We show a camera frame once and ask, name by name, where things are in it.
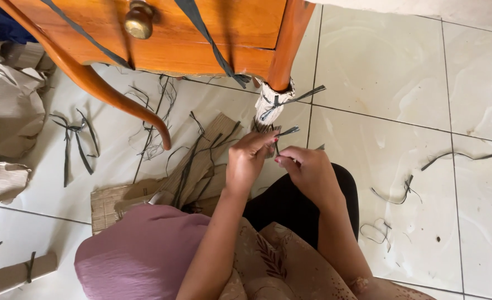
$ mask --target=crumpled paper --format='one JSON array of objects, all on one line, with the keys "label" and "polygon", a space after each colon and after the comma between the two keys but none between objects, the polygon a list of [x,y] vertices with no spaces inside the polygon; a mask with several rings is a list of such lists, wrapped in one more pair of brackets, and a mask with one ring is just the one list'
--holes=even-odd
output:
[{"label": "crumpled paper", "polygon": [[[44,79],[32,68],[17,71],[0,64],[0,156],[21,157],[36,143],[44,124],[37,89]],[[0,162],[0,202],[10,203],[27,185],[30,169]]]}]

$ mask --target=woman's right hand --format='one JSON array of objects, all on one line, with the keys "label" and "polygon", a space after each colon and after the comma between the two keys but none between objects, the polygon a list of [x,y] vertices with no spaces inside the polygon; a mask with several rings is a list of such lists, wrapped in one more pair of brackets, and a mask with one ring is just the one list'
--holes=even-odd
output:
[{"label": "woman's right hand", "polygon": [[321,211],[334,203],[346,205],[335,171],[323,150],[290,146],[279,154],[276,162],[286,169],[296,187]]}]

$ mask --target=blue fabric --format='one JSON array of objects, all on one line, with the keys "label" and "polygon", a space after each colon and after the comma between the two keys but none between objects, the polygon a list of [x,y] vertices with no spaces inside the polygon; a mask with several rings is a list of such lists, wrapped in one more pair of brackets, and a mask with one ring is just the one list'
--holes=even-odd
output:
[{"label": "blue fabric", "polygon": [[38,43],[22,25],[0,8],[0,41],[12,41],[18,44]]}]

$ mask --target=woman's left hand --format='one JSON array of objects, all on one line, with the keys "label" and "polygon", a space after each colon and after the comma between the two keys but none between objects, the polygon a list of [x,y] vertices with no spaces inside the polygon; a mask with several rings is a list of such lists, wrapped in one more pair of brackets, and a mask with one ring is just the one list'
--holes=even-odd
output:
[{"label": "woman's left hand", "polygon": [[278,131],[250,132],[229,148],[226,169],[226,188],[237,195],[248,195],[253,182],[261,173],[264,157],[273,151],[270,145],[277,141]]}]

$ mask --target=hand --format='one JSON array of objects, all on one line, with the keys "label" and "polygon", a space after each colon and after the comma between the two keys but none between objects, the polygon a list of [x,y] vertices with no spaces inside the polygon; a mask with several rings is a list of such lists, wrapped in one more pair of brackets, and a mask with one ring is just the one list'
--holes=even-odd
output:
[{"label": "hand", "polygon": [[296,187],[320,210],[332,203],[342,202],[346,205],[335,171],[323,150],[290,146],[279,154],[276,162],[287,170]]},{"label": "hand", "polygon": [[226,188],[232,193],[248,195],[253,182],[261,173],[264,157],[273,151],[270,145],[277,140],[277,131],[250,132],[229,148],[226,168]]}]

